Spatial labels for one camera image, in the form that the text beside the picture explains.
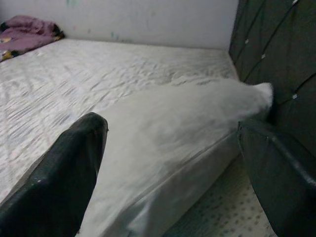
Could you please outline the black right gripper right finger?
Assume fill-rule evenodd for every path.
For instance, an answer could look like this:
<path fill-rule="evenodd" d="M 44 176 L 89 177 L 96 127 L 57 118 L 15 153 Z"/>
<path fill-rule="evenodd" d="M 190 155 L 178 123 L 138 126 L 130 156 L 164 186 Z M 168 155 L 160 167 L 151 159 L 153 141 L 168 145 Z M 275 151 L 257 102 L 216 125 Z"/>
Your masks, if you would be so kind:
<path fill-rule="evenodd" d="M 294 137 L 254 119 L 238 144 L 259 203 L 279 237 L 316 235 L 316 159 Z"/>

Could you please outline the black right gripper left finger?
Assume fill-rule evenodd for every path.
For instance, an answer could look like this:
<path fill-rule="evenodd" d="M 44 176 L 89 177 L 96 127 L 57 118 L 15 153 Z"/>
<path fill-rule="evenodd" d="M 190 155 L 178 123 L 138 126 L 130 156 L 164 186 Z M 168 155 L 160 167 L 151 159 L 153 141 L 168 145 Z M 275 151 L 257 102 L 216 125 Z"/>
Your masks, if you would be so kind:
<path fill-rule="evenodd" d="M 96 185 L 107 133 L 107 121 L 96 113 L 62 132 L 1 202 L 1 236 L 75 236 Z"/>

